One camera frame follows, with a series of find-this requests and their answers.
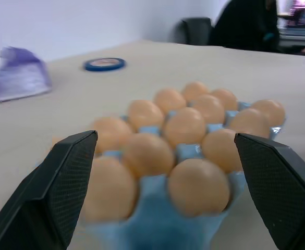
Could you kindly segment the blue egg tray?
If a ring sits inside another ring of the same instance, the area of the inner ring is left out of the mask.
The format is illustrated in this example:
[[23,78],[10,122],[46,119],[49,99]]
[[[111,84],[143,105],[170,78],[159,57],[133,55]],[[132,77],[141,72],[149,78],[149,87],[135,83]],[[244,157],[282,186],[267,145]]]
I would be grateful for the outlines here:
[[[238,110],[225,110],[224,123],[205,123],[205,136],[219,129],[229,129],[228,125],[234,116],[240,111],[250,108],[251,105],[238,101]],[[155,126],[141,127],[132,135],[150,133],[168,143],[163,137],[163,127],[168,118],[173,116],[176,111],[178,110],[170,111],[165,115],[164,123],[160,128]],[[274,137],[280,127],[270,126],[269,139]],[[210,161],[202,153],[202,141],[197,144],[178,144],[176,148],[172,148],[168,143],[176,160],[173,169],[187,159]],[[117,151],[99,153],[97,158],[101,156],[115,157],[124,165],[121,158],[123,146]],[[230,200],[220,214],[188,217],[181,214],[171,201],[167,187],[171,172],[139,179],[131,172],[138,184],[137,200],[131,215],[120,221],[89,223],[86,222],[82,211],[82,221],[87,231],[95,234],[103,242],[106,250],[208,250],[211,239],[244,190],[246,182],[244,173],[243,171],[224,172],[230,184]]]

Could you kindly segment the person in black clothing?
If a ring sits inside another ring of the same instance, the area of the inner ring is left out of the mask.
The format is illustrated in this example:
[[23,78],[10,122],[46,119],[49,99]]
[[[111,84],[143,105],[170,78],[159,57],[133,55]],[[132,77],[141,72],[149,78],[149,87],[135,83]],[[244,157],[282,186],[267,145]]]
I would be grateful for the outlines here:
[[276,0],[231,0],[210,33],[209,44],[226,48],[305,55],[305,46],[279,45]]

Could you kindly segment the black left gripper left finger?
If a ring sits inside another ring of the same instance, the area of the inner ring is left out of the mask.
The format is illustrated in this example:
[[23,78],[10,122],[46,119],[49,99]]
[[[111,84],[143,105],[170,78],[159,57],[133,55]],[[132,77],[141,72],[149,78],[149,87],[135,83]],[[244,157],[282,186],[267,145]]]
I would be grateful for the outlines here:
[[98,134],[71,135],[18,185],[0,210],[0,250],[67,250],[86,197]]

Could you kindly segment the black office chair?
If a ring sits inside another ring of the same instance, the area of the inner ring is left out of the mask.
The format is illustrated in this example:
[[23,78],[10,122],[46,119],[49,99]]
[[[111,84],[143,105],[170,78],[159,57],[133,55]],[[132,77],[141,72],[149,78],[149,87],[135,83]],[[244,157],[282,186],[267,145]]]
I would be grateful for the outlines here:
[[208,46],[212,30],[212,22],[208,17],[184,18],[175,25],[173,41],[178,44]]

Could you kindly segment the bright computer screen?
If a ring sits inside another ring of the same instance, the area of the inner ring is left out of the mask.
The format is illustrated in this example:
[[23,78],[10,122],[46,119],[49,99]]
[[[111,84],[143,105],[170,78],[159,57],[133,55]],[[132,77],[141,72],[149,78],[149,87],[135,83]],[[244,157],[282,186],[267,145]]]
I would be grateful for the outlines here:
[[305,0],[292,0],[290,11],[277,16],[286,20],[288,27],[305,27]]

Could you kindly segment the brown egg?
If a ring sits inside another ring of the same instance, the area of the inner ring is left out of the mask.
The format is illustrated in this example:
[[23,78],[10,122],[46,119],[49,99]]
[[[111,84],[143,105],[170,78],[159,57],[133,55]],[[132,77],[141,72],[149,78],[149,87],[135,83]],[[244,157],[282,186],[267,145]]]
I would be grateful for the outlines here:
[[154,103],[166,115],[170,111],[179,110],[186,107],[187,103],[184,97],[173,88],[159,90],[154,97]]
[[136,204],[137,195],[137,181],[119,159],[110,156],[94,159],[83,205],[86,222],[128,218]]
[[52,149],[55,146],[55,144],[58,143],[59,141],[61,141],[62,139],[63,139],[63,137],[57,137],[57,136],[52,137],[52,145],[51,145],[50,149]]
[[155,126],[160,128],[165,116],[152,101],[134,100],[127,109],[128,122],[138,131],[141,127]]
[[230,90],[216,89],[210,94],[221,101],[225,110],[238,110],[238,99]]
[[233,130],[219,129],[208,133],[201,143],[204,157],[218,165],[225,173],[243,171],[234,142],[235,135]]
[[98,134],[95,153],[117,151],[133,134],[132,128],[120,117],[101,117],[93,122],[92,128]]
[[224,123],[225,109],[217,97],[208,94],[201,95],[191,102],[191,107],[202,115],[205,123]]
[[200,81],[193,81],[186,84],[186,86],[181,91],[181,94],[187,102],[191,102],[201,95],[209,93],[210,90],[208,87]]
[[270,136],[270,125],[267,117],[253,108],[244,109],[236,114],[228,128],[237,133],[246,133],[267,139]]
[[168,174],[176,160],[169,144],[154,134],[132,135],[122,150],[122,162],[139,179],[145,176]]
[[186,107],[176,111],[163,127],[163,137],[172,148],[178,144],[200,143],[206,134],[205,120],[194,108]]
[[182,161],[172,170],[167,187],[173,205],[188,217],[220,214],[230,200],[226,174],[208,160]]
[[281,126],[286,117],[283,105],[272,99],[263,99],[253,103],[250,108],[262,112],[269,121],[271,127]]

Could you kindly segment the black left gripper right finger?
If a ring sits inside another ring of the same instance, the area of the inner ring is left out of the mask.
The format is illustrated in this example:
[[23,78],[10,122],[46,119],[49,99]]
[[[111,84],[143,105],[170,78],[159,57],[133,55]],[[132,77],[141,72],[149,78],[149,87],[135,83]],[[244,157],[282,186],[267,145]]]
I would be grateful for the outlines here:
[[278,250],[305,250],[305,162],[289,146],[238,133],[251,198]]

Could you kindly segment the blue tape roll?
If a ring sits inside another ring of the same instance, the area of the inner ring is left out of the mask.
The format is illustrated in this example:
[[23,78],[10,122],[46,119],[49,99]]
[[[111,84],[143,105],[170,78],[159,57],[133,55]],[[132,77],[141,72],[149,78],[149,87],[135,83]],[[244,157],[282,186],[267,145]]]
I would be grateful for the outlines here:
[[126,61],[121,58],[97,58],[88,60],[83,68],[86,71],[103,72],[121,69],[126,66]]

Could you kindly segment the purple plastic bag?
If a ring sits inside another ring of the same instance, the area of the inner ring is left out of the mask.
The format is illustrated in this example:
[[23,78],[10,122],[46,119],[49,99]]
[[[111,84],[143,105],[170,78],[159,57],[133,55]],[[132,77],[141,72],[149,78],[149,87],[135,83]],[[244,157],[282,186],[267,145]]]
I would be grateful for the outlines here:
[[0,50],[0,102],[37,96],[52,90],[52,82],[43,60],[25,48]]

